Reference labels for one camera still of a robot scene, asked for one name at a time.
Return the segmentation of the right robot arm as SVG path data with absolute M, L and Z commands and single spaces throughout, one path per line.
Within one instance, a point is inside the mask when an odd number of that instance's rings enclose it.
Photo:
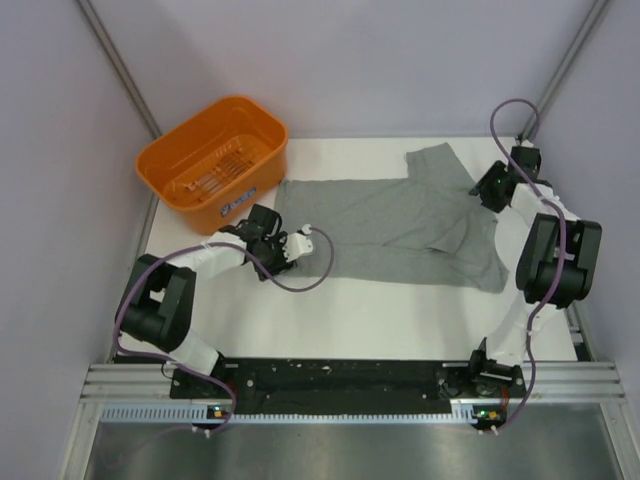
M 602 226 L 569 212 L 538 178 L 540 167 L 538 148 L 516 145 L 506 163 L 495 162 L 469 191 L 495 213 L 517 212 L 529 228 L 515 269 L 514 301 L 467 367 L 467 384 L 481 396 L 520 385 L 521 364 L 532 358 L 532 340 L 552 310 L 585 299 L 593 284 Z

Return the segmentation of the grey t shirt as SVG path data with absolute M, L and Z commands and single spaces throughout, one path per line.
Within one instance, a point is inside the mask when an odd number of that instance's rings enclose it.
M 275 209 L 283 227 L 329 238 L 299 260 L 296 277 L 473 287 L 503 291 L 496 216 L 470 195 L 474 182 L 447 143 L 409 152 L 401 179 L 285 180 Z

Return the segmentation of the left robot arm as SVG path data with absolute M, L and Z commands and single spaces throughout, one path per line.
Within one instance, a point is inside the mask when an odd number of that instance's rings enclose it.
M 298 245 L 305 253 L 313 250 L 305 231 L 283 231 L 279 213 L 255 205 L 246 219 L 221 228 L 202 244 L 164 258 L 139 257 L 116 314 L 114 343 L 120 343 L 123 333 L 146 343 L 156 349 L 151 357 L 193 373 L 192 384 L 203 395 L 220 394 L 227 382 L 225 370 L 216 366 L 220 353 L 191 326 L 197 282 L 247 264 L 259 280 L 273 281 L 295 266 Z

